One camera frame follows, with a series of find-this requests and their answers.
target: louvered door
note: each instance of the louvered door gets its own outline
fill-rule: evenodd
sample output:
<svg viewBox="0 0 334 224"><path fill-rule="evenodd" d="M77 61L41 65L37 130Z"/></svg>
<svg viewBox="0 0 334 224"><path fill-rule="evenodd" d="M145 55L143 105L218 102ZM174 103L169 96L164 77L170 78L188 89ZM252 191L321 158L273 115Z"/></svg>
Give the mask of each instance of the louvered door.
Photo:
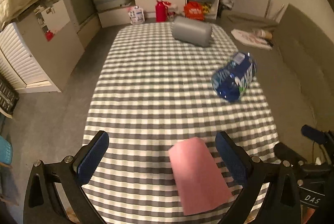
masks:
<svg viewBox="0 0 334 224"><path fill-rule="evenodd" d="M0 33L0 50L0 73L14 89L47 80L46 74L22 42L15 23L9 24Z"/></svg>

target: blue gripper pad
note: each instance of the blue gripper pad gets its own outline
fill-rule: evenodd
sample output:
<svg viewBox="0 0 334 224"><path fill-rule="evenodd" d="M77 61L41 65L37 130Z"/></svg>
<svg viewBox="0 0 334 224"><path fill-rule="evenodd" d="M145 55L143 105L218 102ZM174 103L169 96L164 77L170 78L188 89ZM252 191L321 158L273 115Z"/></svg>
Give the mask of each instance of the blue gripper pad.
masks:
<svg viewBox="0 0 334 224"><path fill-rule="evenodd" d="M239 147L236 146L230 138L229 140L226 140L221 133L217 133L216 148L224 164L228 168L228 171L231 173L234 182L246 187L248 178L247 169L240 160L238 154L234 151L234 149L238 149Z"/></svg>
<svg viewBox="0 0 334 224"><path fill-rule="evenodd" d="M88 184L91 180L91 177L109 147L109 135L103 132L97 140L93 138L91 142L95 143L76 169L76 178L80 185Z"/></svg>

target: plastic bag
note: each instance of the plastic bag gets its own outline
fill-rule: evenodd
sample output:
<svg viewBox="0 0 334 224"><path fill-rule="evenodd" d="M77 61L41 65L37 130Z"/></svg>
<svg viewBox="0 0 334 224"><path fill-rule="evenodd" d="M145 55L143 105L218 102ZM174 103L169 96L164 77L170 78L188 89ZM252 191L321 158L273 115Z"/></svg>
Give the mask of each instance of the plastic bag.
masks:
<svg viewBox="0 0 334 224"><path fill-rule="evenodd" d="M198 2L190 1L184 7L184 14L187 18L204 20L202 6Z"/></svg>
<svg viewBox="0 0 334 224"><path fill-rule="evenodd" d="M139 6L132 6L129 9L130 23L132 25L142 24L145 22L144 10Z"/></svg>

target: blue basket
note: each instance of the blue basket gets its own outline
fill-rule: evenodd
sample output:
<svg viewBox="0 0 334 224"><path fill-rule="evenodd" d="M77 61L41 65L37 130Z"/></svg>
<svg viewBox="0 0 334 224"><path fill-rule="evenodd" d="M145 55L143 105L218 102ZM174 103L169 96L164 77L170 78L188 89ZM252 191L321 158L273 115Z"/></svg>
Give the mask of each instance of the blue basket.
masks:
<svg viewBox="0 0 334 224"><path fill-rule="evenodd" d="M13 157L12 145L0 136L0 162L4 164L11 164Z"/></svg>

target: white shutter door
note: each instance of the white shutter door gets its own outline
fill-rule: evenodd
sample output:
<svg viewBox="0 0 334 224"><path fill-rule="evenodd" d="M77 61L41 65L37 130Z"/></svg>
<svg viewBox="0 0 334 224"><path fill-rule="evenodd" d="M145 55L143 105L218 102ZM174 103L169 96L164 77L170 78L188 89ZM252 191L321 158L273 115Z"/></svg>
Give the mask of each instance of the white shutter door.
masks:
<svg viewBox="0 0 334 224"><path fill-rule="evenodd" d="M26 46L21 42L15 24L10 23L0 33L0 50L25 84L47 80L46 74L41 70L35 59L30 56ZM17 83L20 81L17 80L17 76L9 72L10 69L3 68L2 64L0 64L0 73L17 89Z"/></svg>

